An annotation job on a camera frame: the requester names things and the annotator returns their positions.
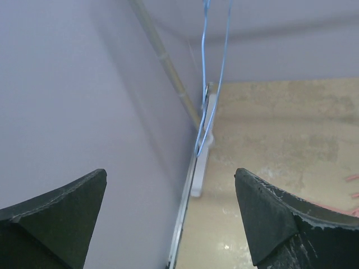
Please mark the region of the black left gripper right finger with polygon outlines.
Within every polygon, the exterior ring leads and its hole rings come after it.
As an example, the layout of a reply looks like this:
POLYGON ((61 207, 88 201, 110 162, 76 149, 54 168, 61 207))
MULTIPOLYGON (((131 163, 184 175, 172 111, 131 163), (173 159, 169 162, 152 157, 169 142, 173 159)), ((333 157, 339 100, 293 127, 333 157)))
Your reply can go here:
POLYGON ((234 177, 255 267, 358 268, 357 217, 303 200, 245 168, 234 177))

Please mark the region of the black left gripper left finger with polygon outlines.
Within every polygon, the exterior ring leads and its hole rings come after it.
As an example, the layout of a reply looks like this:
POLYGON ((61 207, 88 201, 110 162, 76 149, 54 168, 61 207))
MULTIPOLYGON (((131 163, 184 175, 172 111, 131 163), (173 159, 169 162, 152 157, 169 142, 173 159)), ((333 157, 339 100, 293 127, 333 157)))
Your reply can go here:
POLYGON ((97 169, 1 209, 1 268, 83 268, 106 186, 97 169))

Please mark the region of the blue wire hanger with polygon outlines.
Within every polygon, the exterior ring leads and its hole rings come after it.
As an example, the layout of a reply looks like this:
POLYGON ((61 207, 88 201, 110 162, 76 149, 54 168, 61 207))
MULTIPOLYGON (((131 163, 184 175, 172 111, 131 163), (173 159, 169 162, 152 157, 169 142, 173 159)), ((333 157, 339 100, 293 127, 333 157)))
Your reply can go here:
POLYGON ((201 37, 201 65, 202 65, 202 116, 199 125, 199 131, 197 133, 194 153, 196 157, 199 157, 205 147, 205 143, 209 133, 211 131, 211 124, 213 123, 215 112, 217 109, 219 96, 221 92, 221 86, 223 81, 224 75, 224 68, 225 68, 225 61, 227 58, 227 49, 228 49, 228 37, 229 37, 229 28, 230 28, 230 21, 231 21, 231 9, 233 5, 233 1, 229 1, 229 8, 228 8, 228 16, 227 16, 227 26, 225 31, 225 41, 224 41, 224 50, 223 50, 223 59, 222 59, 222 66, 220 70, 220 77, 218 83, 217 93, 215 94, 214 105, 213 108, 209 109, 209 101, 210 101, 210 94, 209 94, 209 84, 206 83, 206 55, 205 55, 205 42, 206 42, 206 31, 208 28, 208 11, 210 9, 211 1, 203 1, 204 6, 204 27, 202 31, 201 37))

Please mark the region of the white clothes rack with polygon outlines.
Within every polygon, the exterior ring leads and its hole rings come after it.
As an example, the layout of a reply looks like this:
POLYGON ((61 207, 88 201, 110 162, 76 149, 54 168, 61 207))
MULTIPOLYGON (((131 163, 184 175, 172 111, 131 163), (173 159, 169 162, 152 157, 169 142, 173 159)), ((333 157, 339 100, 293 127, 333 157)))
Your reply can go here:
MULTIPOLYGON (((172 63, 172 60, 167 53, 165 46, 153 24, 153 21, 147 12, 143 1, 129 1, 129 4, 132 8, 132 11, 136 15, 143 31, 146 34, 147 39, 149 40, 151 46, 153 47, 157 58, 162 65, 167 77, 169 78, 173 88, 177 91, 177 94, 181 100, 182 105, 184 106, 187 114, 192 119, 194 126, 199 131, 199 125, 201 121, 201 116, 198 115, 189 95, 187 94, 184 85, 172 63)), ((209 84, 209 109, 211 110, 214 105, 215 94, 210 93, 211 84, 209 84)), ((211 144, 214 141, 212 132, 210 131, 209 136, 207 137, 205 147, 199 157, 196 157, 196 165, 191 183, 190 195, 193 197, 200 197, 202 193, 202 184, 205 176, 206 165, 209 156, 209 149, 211 144)))

